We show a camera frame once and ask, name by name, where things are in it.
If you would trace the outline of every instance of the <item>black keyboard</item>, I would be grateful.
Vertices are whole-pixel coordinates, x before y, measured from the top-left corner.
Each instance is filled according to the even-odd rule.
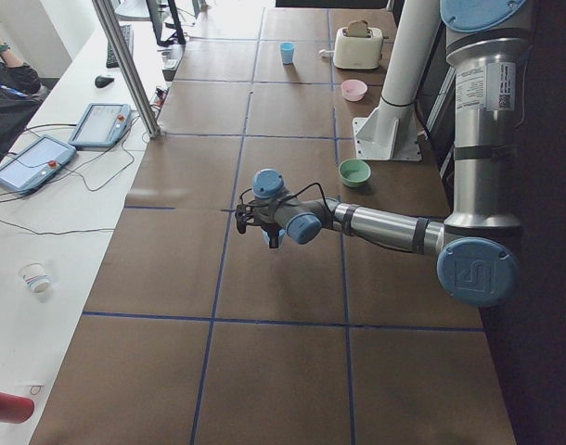
[[[122,37],[128,46],[128,50],[133,54],[133,43],[135,38],[133,36],[133,25],[120,25],[120,31],[122,32]],[[106,56],[106,68],[116,68],[118,67],[118,60],[114,54],[112,46],[108,42],[108,55]]]

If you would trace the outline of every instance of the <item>blue strap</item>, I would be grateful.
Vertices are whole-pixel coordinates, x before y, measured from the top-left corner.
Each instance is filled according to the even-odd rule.
[[[13,95],[18,95],[19,97],[25,98],[25,97],[28,96],[25,93],[22,93],[21,91],[17,91],[15,88],[11,88],[10,86],[2,85],[1,83],[0,83],[0,89],[8,91],[9,93],[11,93]]]

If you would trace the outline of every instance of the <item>person's arm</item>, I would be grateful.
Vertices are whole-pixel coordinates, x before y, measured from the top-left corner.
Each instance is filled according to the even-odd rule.
[[[5,61],[9,68],[17,68],[23,65],[23,60],[11,51],[11,49],[3,42],[3,38],[0,36],[0,57]]]

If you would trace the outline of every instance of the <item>red object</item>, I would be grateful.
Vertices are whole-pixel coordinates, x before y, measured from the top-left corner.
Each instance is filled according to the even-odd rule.
[[[32,417],[33,400],[0,392],[0,422],[20,424]]]

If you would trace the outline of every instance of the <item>black mouse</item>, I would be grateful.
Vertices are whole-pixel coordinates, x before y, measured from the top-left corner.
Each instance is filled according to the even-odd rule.
[[[103,88],[104,86],[110,85],[114,82],[114,78],[110,76],[97,76],[96,77],[96,87]]]

